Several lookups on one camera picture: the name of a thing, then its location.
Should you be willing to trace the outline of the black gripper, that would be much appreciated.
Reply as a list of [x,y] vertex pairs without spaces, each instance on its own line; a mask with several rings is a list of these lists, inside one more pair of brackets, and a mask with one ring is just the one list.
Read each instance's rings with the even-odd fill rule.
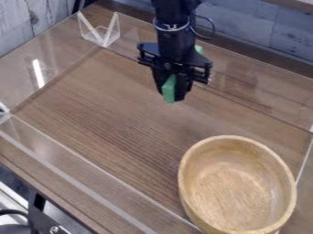
[[[162,86],[167,81],[168,72],[160,68],[160,59],[179,60],[187,54],[187,51],[195,45],[195,32],[193,28],[193,21],[182,24],[168,24],[167,22],[152,19],[152,26],[156,31],[155,42],[139,42],[136,49],[139,50],[138,63],[151,68],[152,78],[159,93]],[[213,62],[206,58],[207,69],[207,82],[210,81],[210,69]],[[183,73],[176,75],[175,84],[175,101],[183,101],[187,92],[193,88],[193,79]]]

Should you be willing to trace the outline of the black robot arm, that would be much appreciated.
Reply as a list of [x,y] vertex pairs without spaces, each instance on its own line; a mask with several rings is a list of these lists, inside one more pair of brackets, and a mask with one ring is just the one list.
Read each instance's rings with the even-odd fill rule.
[[156,42],[139,42],[138,63],[150,67],[158,92],[167,103],[183,101],[193,83],[209,84],[213,61],[195,46],[197,7],[202,0],[151,0]]

